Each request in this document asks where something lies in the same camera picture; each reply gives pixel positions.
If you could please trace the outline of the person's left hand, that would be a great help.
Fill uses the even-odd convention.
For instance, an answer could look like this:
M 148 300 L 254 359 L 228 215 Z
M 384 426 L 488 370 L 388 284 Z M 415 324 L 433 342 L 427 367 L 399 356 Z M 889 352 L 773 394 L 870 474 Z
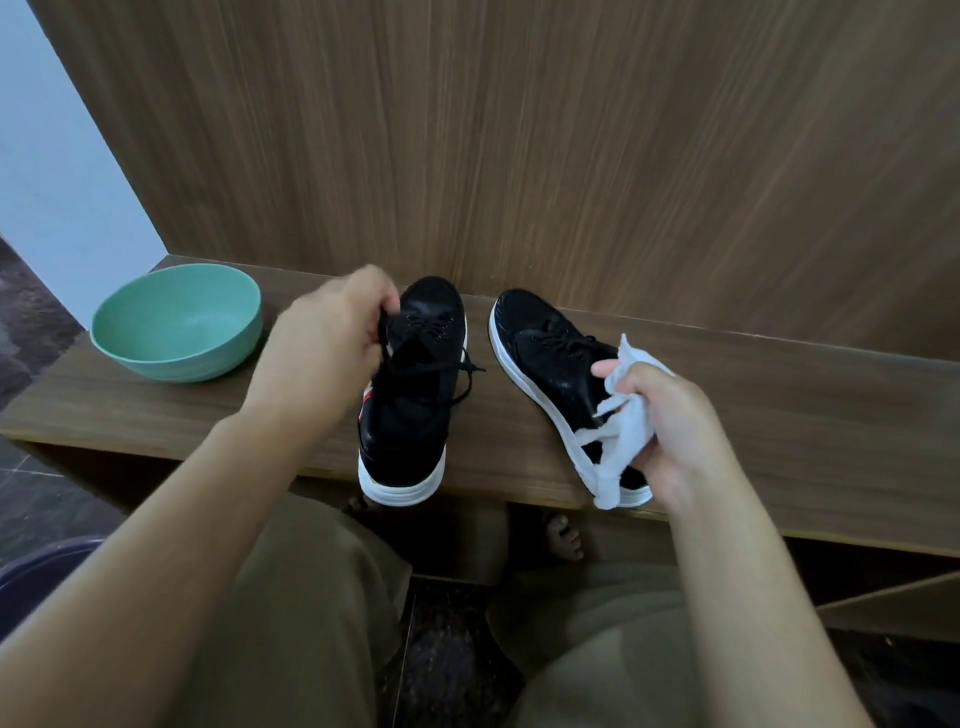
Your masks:
M 307 451 L 359 402 L 378 369 L 366 374 L 354 347 L 353 273 L 278 316 L 234 416 L 239 426 L 284 450 Z

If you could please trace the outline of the person's right hand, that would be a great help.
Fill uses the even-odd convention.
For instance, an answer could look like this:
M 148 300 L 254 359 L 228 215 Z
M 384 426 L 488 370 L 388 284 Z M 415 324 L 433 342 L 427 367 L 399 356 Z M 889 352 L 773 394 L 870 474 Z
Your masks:
M 670 516 L 706 497 L 728 496 L 746 482 L 714 406 L 696 384 L 637 362 L 615 389 L 642 395 L 648 403 L 654 437 L 630 466 L 643 474 Z

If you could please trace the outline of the white cloth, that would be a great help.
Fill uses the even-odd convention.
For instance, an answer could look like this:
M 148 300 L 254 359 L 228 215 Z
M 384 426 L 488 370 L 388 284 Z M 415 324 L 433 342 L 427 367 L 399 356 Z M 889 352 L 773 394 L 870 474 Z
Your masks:
M 622 333 L 617 359 L 632 361 L 640 358 L 653 360 L 654 368 L 675 376 L 648 351 L 632 346 L 626 333 Z M 574 468 L 593 496 L 593 505 L 608 511 L 646 504 L 652 499 L 650 488 L 641 487 L 639 494 L 630 500 L 622 493 L 621 477 L 656 434 L 650 418 L 649 399 L 642 394 L 607 396 L 600 401 L 595 414 L 603 419 L 599 427 L 581 428 L 572 435 L 573 454 L 577 456 Z

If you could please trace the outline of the black sneaker with red stripe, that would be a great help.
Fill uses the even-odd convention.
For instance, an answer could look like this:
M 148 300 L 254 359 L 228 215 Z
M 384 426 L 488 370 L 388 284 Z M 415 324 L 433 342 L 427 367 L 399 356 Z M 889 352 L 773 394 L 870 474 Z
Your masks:
M 367 502 L 409 507 L 434 496 L 444 478 L 451 413 L 480 372 L 468 352 L 462 297 L 447 279 L 422 277 L 382 310 L 381 364 L 358 414 L 358 480 Z

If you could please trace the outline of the person's left forearm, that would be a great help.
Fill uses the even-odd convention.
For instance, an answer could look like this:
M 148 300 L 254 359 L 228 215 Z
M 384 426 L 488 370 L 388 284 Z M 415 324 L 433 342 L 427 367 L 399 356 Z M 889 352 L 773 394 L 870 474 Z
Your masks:
M 0 728 L 149 728 L 329 425 L 242 409 L 0 642 Z

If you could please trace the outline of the person's right forearm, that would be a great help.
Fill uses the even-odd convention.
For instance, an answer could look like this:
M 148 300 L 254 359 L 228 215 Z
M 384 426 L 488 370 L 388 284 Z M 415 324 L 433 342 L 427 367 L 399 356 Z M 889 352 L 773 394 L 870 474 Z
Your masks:
M 713 728 L 874 728 L 738 462 L 658 455 L 647 475 L 669 515 Z

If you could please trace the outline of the black white-soled sneaker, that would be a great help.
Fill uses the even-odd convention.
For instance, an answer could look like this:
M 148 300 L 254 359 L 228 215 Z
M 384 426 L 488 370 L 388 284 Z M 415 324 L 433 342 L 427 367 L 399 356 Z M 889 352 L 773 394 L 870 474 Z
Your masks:
M 618 359 L 618 349 L 582 334 L 558 308 L 520 288 L 496 299 L 488 317 L 488 335 L 501 368 L 546 414 L 574 467 L 573 433 L 597 429 L 603 423 L 595 412 L 607 396 L 601 380 L 592 375 L 592 365 Z M 650 488 L 643 473 L 632 466 L 621 476 L 621 486 L 630 501 L 643 486 Z

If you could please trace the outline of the person's right foot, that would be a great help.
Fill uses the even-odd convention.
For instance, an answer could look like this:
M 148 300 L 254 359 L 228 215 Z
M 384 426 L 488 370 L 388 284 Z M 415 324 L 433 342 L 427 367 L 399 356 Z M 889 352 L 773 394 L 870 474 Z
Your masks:
M 547 517 L 544 540 L 547 554 L 559 561 L 576 563 L 584 559 L 580 532 L 570 524 L 566 515 Z

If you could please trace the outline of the green bowl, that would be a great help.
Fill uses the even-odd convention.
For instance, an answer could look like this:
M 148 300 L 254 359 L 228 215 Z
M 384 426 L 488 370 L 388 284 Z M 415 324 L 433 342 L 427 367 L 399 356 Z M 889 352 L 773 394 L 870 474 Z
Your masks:
M 89 338 L 126 369 L 161 383 L 202 383 L 243 364 L 263 333 L 262 294 L 232 266 L 174 265 L 105 299 Z

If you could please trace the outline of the wooden bench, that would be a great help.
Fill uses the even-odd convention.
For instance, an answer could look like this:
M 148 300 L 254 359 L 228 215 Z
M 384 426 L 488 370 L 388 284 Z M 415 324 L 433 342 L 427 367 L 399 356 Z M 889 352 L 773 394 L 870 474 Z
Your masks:
M 546 414 L 498 366 L 490 297 L 462 295 L 468 349 L 486 372 L 453 410 L 435 514 L 400 536 L 424 576 L 492 584 L 506 557 L 494 501 L 586 510 L 600 558 L 669 561 L 661 504 L 600 516 Z M 960 363 L 567 310 L 585 334 L 620 334 L 699 383 L 779 531 L 832 542 L 808 571 L 844 601 L 960 570 Z M 234 412 L 252 363 L 165 384 L 88 335 L 0 415 L 0 433 L 131 512 Z

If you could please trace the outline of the person's right leg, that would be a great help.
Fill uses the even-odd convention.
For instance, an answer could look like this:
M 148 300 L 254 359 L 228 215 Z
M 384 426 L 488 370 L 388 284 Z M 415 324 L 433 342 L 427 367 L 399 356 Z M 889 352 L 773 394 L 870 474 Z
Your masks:
M 525 685 L 506 728 L 705 728 L 677 566 L 520 571 L 486 619 Z

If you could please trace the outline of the person's leg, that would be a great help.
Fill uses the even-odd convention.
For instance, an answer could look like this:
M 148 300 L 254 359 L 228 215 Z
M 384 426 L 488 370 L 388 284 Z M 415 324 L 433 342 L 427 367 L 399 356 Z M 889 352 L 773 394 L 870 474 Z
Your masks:
M 486 619 L 525 685 L 506 728 L 705 728 L 677 566 L 520 571 Z
M 205 630 L 163 728 L 372 728 L 412 567 L 354 518 L 292 493 Z

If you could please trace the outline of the person's left leg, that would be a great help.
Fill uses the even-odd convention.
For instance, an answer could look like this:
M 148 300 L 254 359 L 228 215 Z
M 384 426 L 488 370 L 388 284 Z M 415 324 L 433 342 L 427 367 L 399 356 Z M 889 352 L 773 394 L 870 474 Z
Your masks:
M 354 518 L 292 493 L 205 630 L 163 728 L 372 728 L 412 567 Z

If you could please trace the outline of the wooden shelf board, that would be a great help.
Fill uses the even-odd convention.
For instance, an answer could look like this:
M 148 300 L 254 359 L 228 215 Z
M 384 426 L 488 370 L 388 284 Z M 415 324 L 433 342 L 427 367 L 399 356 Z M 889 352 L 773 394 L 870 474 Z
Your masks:
M 960 645 L 960 569 L 816 611 L 828 628 Z

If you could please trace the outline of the dark plastic basin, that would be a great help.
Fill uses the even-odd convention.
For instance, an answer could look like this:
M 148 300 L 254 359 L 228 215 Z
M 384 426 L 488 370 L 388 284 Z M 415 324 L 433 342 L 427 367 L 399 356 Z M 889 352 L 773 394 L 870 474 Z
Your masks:
M 93 535 L 55 542 L 0 568 L 0 644 L 106 539 Z

